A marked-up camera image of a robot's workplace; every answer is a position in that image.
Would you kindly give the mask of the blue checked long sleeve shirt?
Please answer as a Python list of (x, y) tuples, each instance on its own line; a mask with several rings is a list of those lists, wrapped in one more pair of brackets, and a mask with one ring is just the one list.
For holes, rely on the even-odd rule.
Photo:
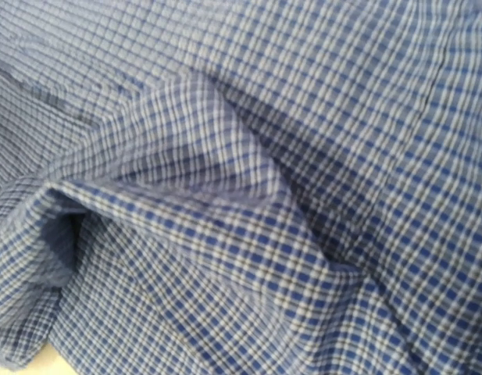
[(482, 1), (0, 1), (0, 367), (482, 374)]

